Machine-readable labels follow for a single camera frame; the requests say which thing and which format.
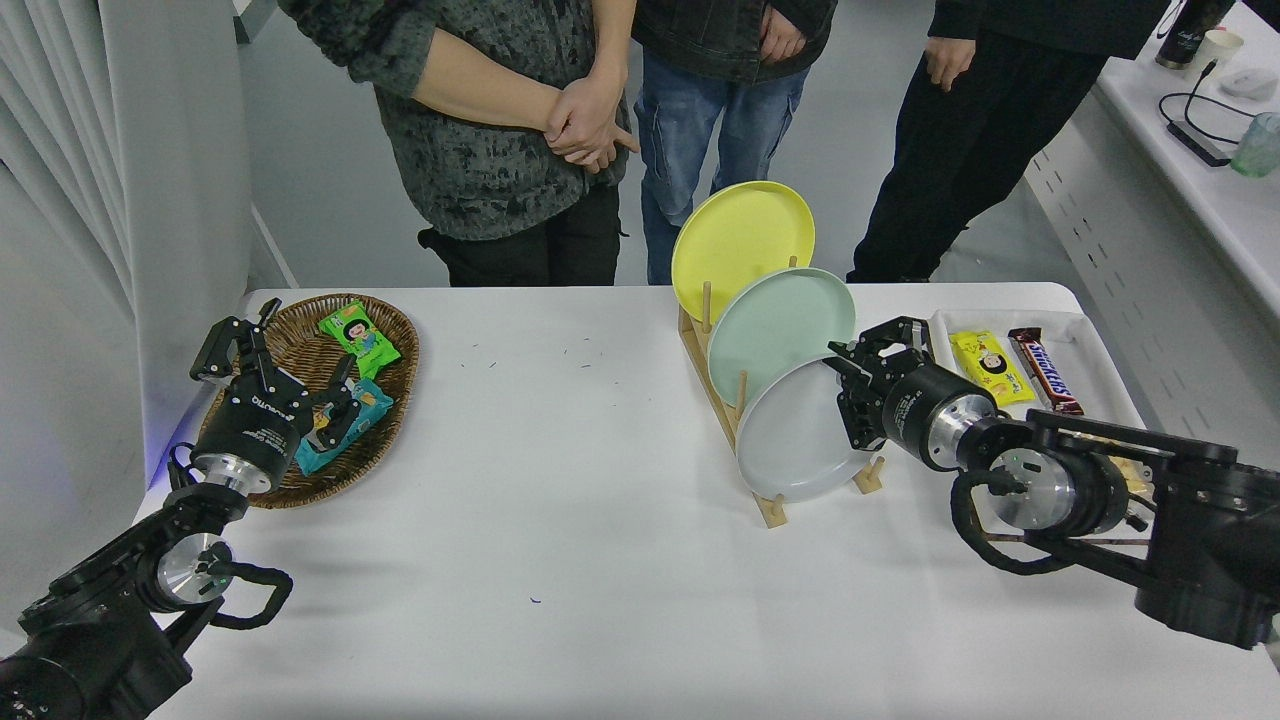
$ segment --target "wooden dish rack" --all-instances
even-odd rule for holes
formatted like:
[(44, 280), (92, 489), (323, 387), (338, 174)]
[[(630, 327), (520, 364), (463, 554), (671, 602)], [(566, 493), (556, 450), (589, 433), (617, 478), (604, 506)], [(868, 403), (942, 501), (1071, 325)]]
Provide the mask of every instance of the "wooden dish rack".
[[(796, 266), (795, 256), (791, 258), (788, 266)], [(685, 351), (689, 354), (689, 360), (694, 364), (694, 369), (698, 372), (698, 377), (703, 382), (703, 389), (707, 392), (707, 400), (710, 402), (712, 410), (716, 411), (716, 416), (719, 419), (721, 428), (724, 430), (724, 437), (728, 439), (730, 448), (736, 450), (739, 421), (742, 419), (742, 413), (746, 410), (746, 370), (739, 373), (737, 402), (731, 406), (721, 400), (719, 393), (716, 392), (716, 386), (712, 384), (710, 369), (707, 364), (707, 348), (710, 345), (712, 337), (712, 323), (709, 319), (712, 316), (710, 281), (703, 283), (701, 315), (701, 320), (695, 320), (684, 307), (680, 307), (680, 315), (677, 319), (680, 338), (685, 345)], [(863, 495), (874, 492), (882, 487), (879, 471), (883, 464), (884, 459), (876, 456), (874, 460), (854, 474), (854, 484)], [(751, 496), (755, 498), (755, 503), (760, 509), (760, 515), (764, 518), (765, 527), (777, 528), (778, 525), (786, 524), (787, 516), (783, 510), (783, 505), (786, 503), (785, 496), (778, 495), (776, 497), (762, 497), (754, 492)]]

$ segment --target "white tray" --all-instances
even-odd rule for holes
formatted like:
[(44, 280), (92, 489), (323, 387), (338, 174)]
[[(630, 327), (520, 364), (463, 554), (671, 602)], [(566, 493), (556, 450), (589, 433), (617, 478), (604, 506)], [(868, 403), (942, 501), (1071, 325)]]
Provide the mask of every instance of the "white tray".
[[(929, 338), (933, 343), (934, 360), (961, 377), (964, 370), (951, 352), (951, 333), (989, 331), (1000, 340), (1005, 354), (1027, 374), (1021, 355), (1009, 340), (1011, 328), (1042, 328), (1041, 343), (1048, 351), (1066, 386), (1080, 401), (1084, 416), (1105, 423), (1117, 423), (1146, 429), (1142, 416), (1129, 398), (1129, 391), (1120, 379), (1111, 355), (1102, 343), (1097, 328), (1079, 313), (1055, 313), (1046, 310), (938, 310), (929, 319)], [(1033, 386), (1036, 379), (1027, 378)], [(1043, 401), (1016, 402), (1004, 407), (1010, 415), (1023, 419), (1027, 410), (1037, 407), (1048, 410)]]

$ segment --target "computer mouse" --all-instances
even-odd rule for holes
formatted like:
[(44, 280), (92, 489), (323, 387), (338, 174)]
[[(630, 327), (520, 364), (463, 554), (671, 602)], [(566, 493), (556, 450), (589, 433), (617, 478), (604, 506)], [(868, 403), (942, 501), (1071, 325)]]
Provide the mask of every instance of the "computer mouse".
[(1276, 74), (1265, 68), (1249, 68), (1222, 78), (1221, 88), (1235, 97), (1270, 100), (1277, 85)]

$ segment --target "snickers bar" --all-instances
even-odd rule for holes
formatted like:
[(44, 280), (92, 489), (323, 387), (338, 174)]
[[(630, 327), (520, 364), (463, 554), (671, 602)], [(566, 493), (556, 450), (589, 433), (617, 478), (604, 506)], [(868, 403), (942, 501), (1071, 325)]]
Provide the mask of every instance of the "snickers bar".
[(1009, 340), (1018, 346), (1018, 354), (1025, 361), (1027, 370), (1036, 377), (1041, 389), (1044, 391), (1050, 409), (1066, 415), (1084, 415), (1080, 401), (1071, 395), (1066, 380), (1050, 360), (1048, 351), (1041, 345), (1041, 328), (1014, 328), (1009, 331)]

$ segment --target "floor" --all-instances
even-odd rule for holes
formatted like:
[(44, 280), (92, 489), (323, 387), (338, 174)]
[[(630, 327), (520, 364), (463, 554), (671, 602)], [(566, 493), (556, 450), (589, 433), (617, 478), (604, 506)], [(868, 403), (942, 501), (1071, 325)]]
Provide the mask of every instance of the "floor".
[[(795, 188), (818, 228), (813, 265), (844, 275), (892, 160), (893, 123), (919, 59), (933, 3), (845, 3), (810, 72), (771, 179)], [(330, 65), (274, 13), (241, 49), (255, 205), (298, 283), (443, 286), (443, 264), (413, 242), (422, 219), (404, 199), (367, 86)], [(627, 97), (640, 85), (632, 46)], [(704, 168), (704, 199), (716, 168)], [(622, 183), (616, 282), (645, 282), (639, 158)], [(1083, 293), (1034, 197), (1018, 188), (979, 218), (934, 281), (1052, 281)]]

